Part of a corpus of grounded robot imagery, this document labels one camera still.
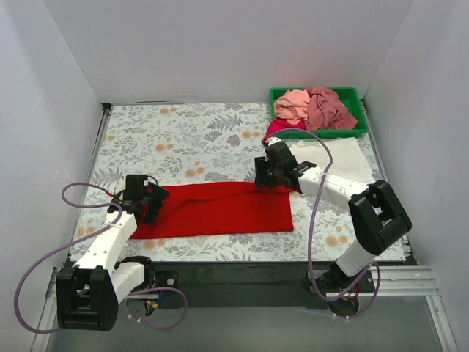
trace laundry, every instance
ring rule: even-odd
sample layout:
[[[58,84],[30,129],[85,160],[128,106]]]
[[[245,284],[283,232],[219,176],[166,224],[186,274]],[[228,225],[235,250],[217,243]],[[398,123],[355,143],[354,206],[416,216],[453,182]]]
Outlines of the laundry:
[[[308,103],[307,131],[355,128],[357,119],[349,113],[336,92],[324,87],[309,87],[306,91],[311,98]]]
[[[324,143],[334,158],[329,169],[330,173],[348,180],[374,183],[373,171],[356,138],[334,139],[324,141]],[[295,143],[287,142],[287,144],[298,163],[310,161],[322,170],[329,164],[329,155],[319,142],[302,140]]]
[[[153,226],[139,224],[134,240],[293,231],[288,188],[248,182],[164,186],[169,191]]]
[[[288,120],[279,119],[276,117],[269,125],[267,132],[265,133],[266,136],[270,136],[272,133],[282,131],[288,128],[300,128],[302,130],[306,129],[305,122],[301,120],[297,125],[292,125],[288,122]]]
[[[307,121],[310,100],[311,97],[305,90],[288,90],[274,103],[276,117],[287,120],[292,125]]]

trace green plastic tray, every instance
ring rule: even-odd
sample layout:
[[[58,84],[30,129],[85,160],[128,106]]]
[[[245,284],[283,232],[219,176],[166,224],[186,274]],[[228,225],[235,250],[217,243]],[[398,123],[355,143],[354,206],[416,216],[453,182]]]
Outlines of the green plastic tray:
[[[279,99],[287,90],[293,89],[305,89],[304,87],[282,87],[272,88],[270,90],[270,107],[272,109],[272,118],[276,118],[276,113],[273,109],[273,104]],[[361,108],[360,99],[358,99],[357,90],[353,87],[329,87],[334,92],[337,92],[339,99],[349,109],[354,118],[358,120],[358,124],[353,130],[317,130],[314,133],[324,139],[334,138],[347,138],[347,137],[359,137],[368,132],[368,124],[366,123],[365,115]],[[310,139],[313,138],[307,133],[299,131],[288,131],[280,132],[276,135],[281,139]]]

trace white wall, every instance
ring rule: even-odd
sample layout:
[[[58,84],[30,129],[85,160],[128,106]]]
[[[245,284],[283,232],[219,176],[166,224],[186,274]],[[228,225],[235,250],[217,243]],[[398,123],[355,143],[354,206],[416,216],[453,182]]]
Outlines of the white wall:
[[[366,93],[410,244],[469,351],[469,2],[415,0]]]
[[[38,257],[70,241],[77,213],[60,191],[86,179],[99,122],[100,104],[43,2],[0,0],[0,351],[31,347],[13,293]],[[23,289],[21,310],[33,326],[65,255],[40,266]]]
[[[412,0],[45,0],[101,102],[368,88]]]

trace table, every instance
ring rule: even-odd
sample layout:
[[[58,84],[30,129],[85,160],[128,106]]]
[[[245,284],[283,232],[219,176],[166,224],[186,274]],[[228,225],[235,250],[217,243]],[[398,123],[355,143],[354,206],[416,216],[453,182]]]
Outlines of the table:
[[[267,103],[194,103],[114,106],[93,166],[92,182],[111,191],[123,187],[128,173],[149,174],[160,185],[215,181],[253,181],[254,158],[264,155],[260,139],[270,123]],[[374,172],[382,178],[369,135],[358,143]],[[166,261],[304,261],[313,197],[290,194],[293,232],[211,235],[128,241],[121,257],[144,255]],[[109,201],[89,188],[85,203]],[[106,209],[83,210],[74,238],[102,226]],[[313,259],[335,260],[355,239],[347,211],[321,201],[313,240]],[[70,250],[85,253],[92,239]],[[378,260],[403,261],[399,243]]]

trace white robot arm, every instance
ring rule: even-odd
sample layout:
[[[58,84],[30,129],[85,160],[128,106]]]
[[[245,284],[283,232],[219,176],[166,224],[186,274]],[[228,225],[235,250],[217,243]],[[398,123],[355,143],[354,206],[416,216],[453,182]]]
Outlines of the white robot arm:
[[[61,329],[108,331],[117,319],[119,304],[136,288],[149,288],[155,276],[147,257],[128,257],[117,263],[139,222],[153,225],[169,195],[147,175],[127,175],[125,189],[114,196],[123,214],[116,224],[117,208],[109,207],[104,226],[85,255],[56,278],[57,320]]]
[[[269,138],[266,157],[256,158],[256,184],[284,185],[302,194],[316,196],[323,176],[311,162],[298,164],[288,146]],[[411,228],[409,216],[389,183],[368,185],[327,175],[322,198],[350,212],[356,240],[318,280],[328,287],[344,288],[355,276],[399,240]]]

